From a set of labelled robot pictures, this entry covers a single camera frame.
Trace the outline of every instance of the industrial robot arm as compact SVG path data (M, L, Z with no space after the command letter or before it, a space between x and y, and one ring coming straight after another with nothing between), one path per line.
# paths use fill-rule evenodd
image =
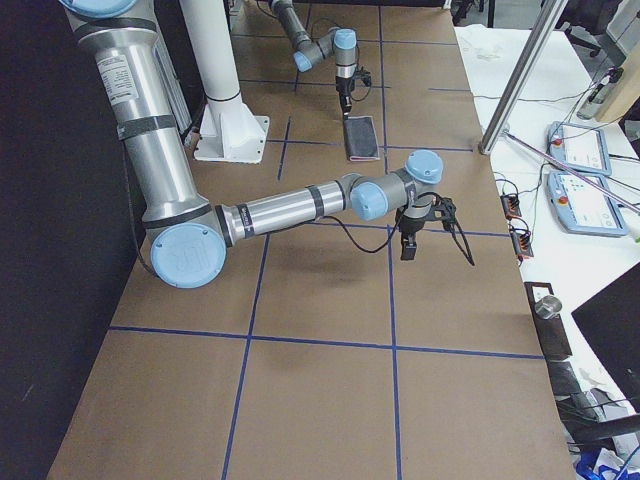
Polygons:
M155 237L151 260L160 278L168 284L197 287L219 274L226 249L238 241L302 225L347 209L353 209L365 221L399 209L398 219L402 220L398 224L404 238L406 228L402 216L405 213L415 217L419 212L418 218L407 220L411 228L419 225L418 230L425 221L443 221L439 215L428 217L432 196L438 196L433 190L440 182L442 169L442 159L438 155L418 150L409 156L404 168L383 177L352 173L330 182L232 207L218 205L214 208L213 222L203 224L200 220L177 224ZM403 242L403 259L413 259L404 258L404 251Z
M151 242L151 260L168 284L204 285L220 273L227 248L239 240L348 208L366 221L400 209L397 226L403 239L406 234L410 240L424 221L444 224L441 216L429 217L443 203L432 208L429 198L441 199L432 191L442 176L442 160L426 150L412 153L404 168L379 178L349 174L233 207L212 208L196 190L153 60L157 26L152 2L64 0L63 4L80 47L95 57L118 122L118 136L147 203L142 222ZM87 10L79 10L85 4ZM403 223L405 214L411 220ZM410 247L415 249L415 238ZM403 240L403 257L407 248Z
M292 0L270 0L269 7L278 18L293 47L293 59L301 72L311 70L324 59L335 55L336 90L343 115L351 112L351 93L356 80L371 86L371 75L358 68L356 32L349 28L331 27L320 39L313 40L300 22Z

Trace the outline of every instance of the blue grid line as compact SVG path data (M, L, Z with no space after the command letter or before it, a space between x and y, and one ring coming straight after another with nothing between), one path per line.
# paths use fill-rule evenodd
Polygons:
M340 227L340 225L338 223L334 223L334 222L318 222L318 221L313 221L313 222L309 222L307 223L307 225L316 225L316 226L321 226L321 227L337 227L337 228L342 228ZM357 224L357 223L344 223L345 227L348 228L373 228L376 230L386 230L387 227L382 226L382 225L365 225L365 224ZM451 235L450 232L447 232L446 230L442 230L442 229L438 229L438 228L423 228L420 230L421 232L429 232L429 233L439 233L439 234L443 234L443 235ZM501 238L511 238L511 235L509 235L508 233L494 233L494 232L476 232L476 231L464 231L465 235L471 235L471 236L475 236L475 237L501 237Z
M251 349L251 336L253 335L253 326L256 321L256 311L258 309L258 300L260 299L260 290L262 288L262 278L264 276L264 266L267 263L267 252L269 251L269 239L267 235L264 241L264 249L262 250L262 260L260 261L260 272L258 273L258 282L256 284L256 293L253 297L253 308L251 310L251 321L249 322L249 331L247 332L247 343L244 349L244 357L242 358L242 368L240 369L240 379L238 381L238 390L236 391L236 401L233 406L233 416L231 417L231 427L229 429L229 438L227 440L227 450L224 455L224 466L222 468L222 480L226 480L229 473L229 461L231 460L231 450L233 448L233 437L236 432L236 423L238 421L238 411L240 410L240 400L242 398L242 387L244 386L244 377L247 373L247 364L249 363L249 351Z
M175 330L169 328L150 328L150 327L125 327L121 325L113 325L109 327L109 330L130 332L130 333L157 333L161 335L187 335L193 337L218 337L218 338L231 338L238 340L249 339L248 335L237 333L220 333L220 332L207 332L201 330ZM379 343L365 343L365 342L347 342L340 340L314 340L308 338L294 338L294 337L276 337L267 335L251 335L251 340L274 342L274 343L298 343L304 345L326 345L334 347L354 347L365 348L375 350L393 350L393 345L384 345ZM419 352L419 353L437 353L448 355L466 355L466 356L481 356L481 357L499 357L499 358L519 358L519 359L533 359L543 360L543 356L529 355L525 353L504 353L504 352L488 352L482 350L461 350L461 349L448 349L448 348L434 348L434 347L417 347L411 345L396 345L396 350L407 352Z
M280 153L280 165L278 166L278 181L282 180L282 169L284 168L284 156L287 153L287 143L289 143L289 130L291 129L291 115L287 120L287 129L284 132L284 141L282 143L282 152Z
M309 18L307 17L307 29L308 29ZM248 34L248 33L232 33L231 37L240 37L240 38L282 38L288 40L286 35L265 35L265 34ZM358 42L362 43L390 43L390 44L408 44L408 45L439 45L446 47L457 47L457 43L451 42L428 42L423 40L376 40L370 38L358 38Z
M521 360L544 360L543 355L529 355L525 353L485 352L483 350L458 350L452 348L410 347L398 345L397 350L403 352L445 353L450 355L467 355L475 357L518 358Z
M327 145L330 147L340 147L341 143L335 142L315 142L313 140L267 140L267 143L290 143L290 144L301 144L301 145Z
M246 82L246 83L275 83L275 84L281 84L281 85L295 85L296 82L295 81L290 81L290 80L259 80L259 79L253 79L253 78L247 78L247 79L240 79L238 80L239 82ZM335 88L336 84L335 83L328 83L328 82L297 82L298 85L309 85L312 87L333 87ZM391 88L391 87L384 87L382 85L371 85L371 88Z
M387 148L390 150L439 150L443 152L471 152L473 153L473 148L457 148L457 147L411 147L411 146L400 146L400 145L387 145Z
M369 348L375 350L391 350L393 348L391 345L383 345L380 343L345 342L341 340L316 340L312 338L273 337L269 335L254 335L251 338L253 340L260 340L263 342L295 343L303 345L326 345L330 347L354 347Z
M457 47L457 43L451 42L427 42L421 40L382 40L382 43L389 44L406 44L406 45L438 45L441 47Z
M469 90L468 88L436 88L436 87L429 87L427 88L427 90L431 90L434 92L465 92L465 93L471 93L471 90Z
M338 228L342 228L338 223L336 222L331 222L331 223L324 223L324 222L318 222L318 221L314 221L314 222L309 222L309 225L319 225L322 227L338 227ZM345 227L349 227L349 228L373 228L376 230L386 230L387 227L383 226L383 225L358 225L357 223L344 223Z
M391 234L391 227L387 225L387 233ZM400 433L400 393L398 387L398 350L396 338L396 302L394 296L393 279L393 250L391 242L387 244L387 260L389 262L389 305L391 317L391 358L393 363L393 410L396 432L396 475L402 480L402 436Z
M422 231L426 231L426 232L433 232L433 233L446 233L449 234L449 232L446 232L444 230L438 230L436 228L423 228ZM509 235L508 233L492 233L492 232L469 232L467 230L464 231L465 235L473 235L476 237L503 237L503 238L511 238L511 235Z
M382 7L378 6L378 37L380 39L380 84L384 87L384 53L382 48ZM389 173L389 159L387 158L387 105L384 95L384 88L380 91L382 94L382 152L384 154L384 173Z
M170 335L188 335L193 337L235 338L239 340L246 340L247 338L246 335L238 333L203 332L200 330L177 330L172 328L127 327L124 325L111 325L109 330L116 332L164 333Z
M232 33L231 37L244 37L244 38L287 38L285 35L259 35L249 33Z

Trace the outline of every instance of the white table surface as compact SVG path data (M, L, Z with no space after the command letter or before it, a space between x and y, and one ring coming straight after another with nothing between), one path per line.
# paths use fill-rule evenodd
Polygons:
M472 25L456 28L456 35L473 95L499 97L529 31L489 30ZM587 89L590 82L591 78L565 35L553 32L520 98L557 99L572 96ZM519 101L509 118L510 132L546 151L547 127L554 121L565 120L576 101L575 98L554 103ZM476 97L475 104L480 124L485 128L498 100ZM584 122L575 115L570 121L598 125L595 121ZM604 127L604 131L610 153L636 157L617 124ZM491 163L494 172L500 172L518 185L520 190L528 190L537 184L542 159L507 139L501 139L491 153ZM612 159L612 169L614 178L640 187L640 163ZM536 203L532 193L520 197L523 218L530 226L533 226L535 218L532 244L535 257L523 262L520 273L523 281L551 283L556 296L562 301L561 317L573 351L570 361L582 389L598 387L608 391L613 398L624 398L580 333L571 312L640 262L640 245L634 242L634 238L640 237L640 217L622 209L631 231L630 235L623 238L567 233L548 201L545 186L549 170L549 167L545 168ZM496 178L501 178L501 175L496 173ZM623 198L634 203L640 202L640 193L614 182L609 184L612 191ZM503 182L499 182L497 188L502 190L502 185ZM510 185L504 188L506 192L513 191Z

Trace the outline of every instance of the warning label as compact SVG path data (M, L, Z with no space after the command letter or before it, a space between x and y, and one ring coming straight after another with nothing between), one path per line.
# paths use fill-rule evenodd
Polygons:
M138 89L133 81L127 57L118 55L100 60L98 70L111 105L138 98Z

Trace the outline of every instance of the black chair leg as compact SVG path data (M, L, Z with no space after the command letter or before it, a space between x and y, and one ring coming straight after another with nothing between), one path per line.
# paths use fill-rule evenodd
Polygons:
M473 5L473 0L462 0L460 2L460 6L458 7L458 10L453 15L454 25L457 26L460 23L460 20L462 20L463 18L467 18L467 12L469 11L472 5Z
M571 43L573 43L574 45L578 45L580 47L588 48L589 50L591 50L591 52L589 53L589 56L591 58L597 57L598 54L600 53L600 50L602 50L602 48L599 45L596 45L596 44L591 43L591 42L587 42L586 40L583 40L582 38L576 37L574 34L571 33L571 28L567 28L564 31L564 34L567 36L569 41Z

